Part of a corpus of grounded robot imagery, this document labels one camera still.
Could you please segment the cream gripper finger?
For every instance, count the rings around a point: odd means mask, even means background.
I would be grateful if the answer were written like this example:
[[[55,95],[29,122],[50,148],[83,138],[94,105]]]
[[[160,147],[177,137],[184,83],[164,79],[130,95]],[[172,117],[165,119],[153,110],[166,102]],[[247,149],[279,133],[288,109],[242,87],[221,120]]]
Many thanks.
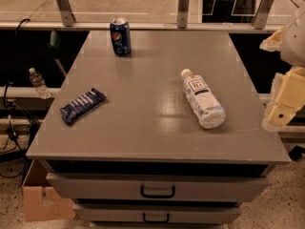
[[[295,117],[297,108],[293,99],[289,96],[288,90],[287,76],[276,73],[272,82],[271,98],[261,122],[265,131],[278,132]]]
[[[259,48],[266,52],[279,52],[281,49],[281,37],[283,31],[283,28],[275,31],[271,36],[261,42]]]

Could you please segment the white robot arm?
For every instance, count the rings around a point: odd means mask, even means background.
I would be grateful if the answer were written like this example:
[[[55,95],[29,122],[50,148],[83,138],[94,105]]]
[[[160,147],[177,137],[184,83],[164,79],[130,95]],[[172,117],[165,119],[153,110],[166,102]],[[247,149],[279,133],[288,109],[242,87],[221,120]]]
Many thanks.
[[[280,52],[282,61],[292,67],[276,73],[272,82],[262,128],[278,132],[305,106],[305,6],[298,8],[285,26],[259,46],[263,51]]]

